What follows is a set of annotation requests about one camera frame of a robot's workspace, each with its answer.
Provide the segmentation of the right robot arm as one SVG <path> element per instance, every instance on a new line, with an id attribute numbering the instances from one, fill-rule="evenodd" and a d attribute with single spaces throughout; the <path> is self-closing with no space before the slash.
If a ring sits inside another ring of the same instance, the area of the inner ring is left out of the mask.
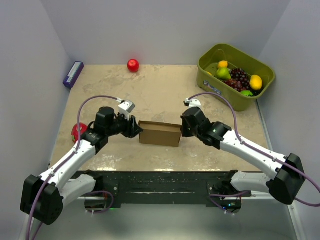
<path id="1" fill-rule="evenodd" d="M 199 107 L 187 109 L 181 119 L 183 137 L 196 137 L 204 145 L 231 153 L 261 170 L 261 173 L 233 173 L 222 185 L 227 196 L 255 191 L 269 193 L 285 205 L 294 202 L 306 180 L 299 156 L 294 153 L 285 156 L 238 136 L 230 126 L 210 122 Z"/>

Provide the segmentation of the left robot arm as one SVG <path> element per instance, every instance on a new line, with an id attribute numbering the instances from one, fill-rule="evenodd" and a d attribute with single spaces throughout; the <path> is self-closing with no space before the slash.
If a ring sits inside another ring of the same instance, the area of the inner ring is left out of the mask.
<path id="1" fill-rule="evenodd" d="M 39 176 L 30 175 L 23 183 L 20 210 L 40 222 L 51 225 L 64 207 L 78 197 L 90 193 L 99 196 L 104 184 L 83 174 L 71 178 L 84 163 L 93 158 L 109 142 L 109 137 L 123 135 L 132 139 L 143 132 L 131 114 L 135 104 L 124 101 L 118 113 L 111 107 L 101 107 L 74 147 L 53 167 Z"/>

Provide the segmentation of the brown cardboard box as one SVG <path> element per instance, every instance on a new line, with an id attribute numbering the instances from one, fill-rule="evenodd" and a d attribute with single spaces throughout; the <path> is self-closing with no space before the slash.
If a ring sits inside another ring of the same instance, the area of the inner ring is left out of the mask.
<path id="1" fill-rule="evenodd" d="M 179 147 L 182 136 L 181 125 L 153 121 L 139 121 L 138 125 L 143 129 L 139 134 L 141 144 Z"/>

